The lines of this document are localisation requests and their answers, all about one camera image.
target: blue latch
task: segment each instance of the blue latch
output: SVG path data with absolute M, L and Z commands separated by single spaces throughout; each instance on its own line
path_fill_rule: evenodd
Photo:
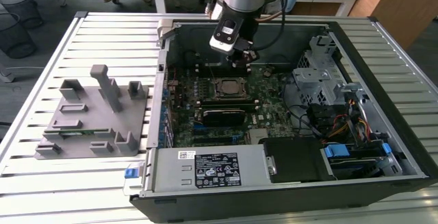
M 391 150 L 391 147 L 389 147 L 388 143 L 383 143 L 381 148 L 383 148 L 385 154 L 389 155 L 392 150 Z
M 336 156 L 348 156 L 349 152 L 345 145 L 328 145 L 323 148 L 327 157 L 336 157 Z
M 325 152 L 327 157 L 333 157 L 333 154 L 331 153 L 331 150 L 328 147 L 323 148 L 323 151 Z
M 138 169 L 125 169 L 124 170 L 124 178 L 133 179 L 138 177 Z

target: green circuit board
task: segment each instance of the green circuit board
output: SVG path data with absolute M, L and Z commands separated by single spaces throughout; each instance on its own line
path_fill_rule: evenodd
M 173 120 L 173 147 L 209 146 L 196 144 L 197 138 L 233 137 L 234 145 L 250 144 L 248 130 L 262 128 L 268 137 L 293 136 L 293 129 L 286 111 L 282 105 L 281 90 L 286 73 L 272 73 L 262 76 L 266 66 L 250 67 L 250 74 L 241 77 L 245 93 L 258 101 L 254 112 L 245 113 L 244 122 L 233 127 L 202 127 L 196 121 L 196 101 L 212 98 L 214 95 L 212 80 L 217 78 L 198 78 L 194 71 L 176 69 L 169 71 L 173 83 L 170 87 L 172 97 L 172 120 Z M 201 94 L 198 83 L 206 85 L 206 91 Z

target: metal wastebasket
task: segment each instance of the metal wastebasket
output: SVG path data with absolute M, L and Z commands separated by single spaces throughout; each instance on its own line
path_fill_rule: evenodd
M 0 4 L 9 13 L 19 16 L 19 23 L 25 28 L 37 28 L 42 25 L 43 20 L 34 0 L 0 0 Z
M 0 49 L 10 58 L 23 58 L 35 51 L 35 45 L 19 24 L 19 16 L 11 13 L 0 13 Z

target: small circuit board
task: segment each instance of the small circuit board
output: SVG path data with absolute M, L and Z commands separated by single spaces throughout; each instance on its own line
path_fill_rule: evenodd
M 268 137 L 293 136 L 281 98 L 289 71 L 268 65 L 248 67 L 244 77 L 224 77 L 214 67 L 201 71 L 169 69 L 172 147 L 246 145 L 254 143 L 250 129 L 265 129 Z

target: aluminum table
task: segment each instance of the aluminum table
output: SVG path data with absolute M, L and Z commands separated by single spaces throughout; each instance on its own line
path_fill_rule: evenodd
M 129 204 L 121 187 L 124 169 L 144 159 L 161 18 L 193 14 L 87 13 L 73 19 L 46 68 L 0 144 L 1 223 L 149 223 Z M 392 102 L 438 162 L 438 92 L 379 23 L 365 18 L 290 16 L 289 21 L 337 21 Z M 149 87 L 141 152 L 133 157 L 33 159 L 42 130 L 61 94 L 62 79 L 89 77 L 93 64 L 108 65 L 118 85 L 140 80 Z M 348 74 L 353 75 L 345 65 Z M 403 193 L 367 207 L 210 220 L 200 223 L 438 223 L 438 185 Z

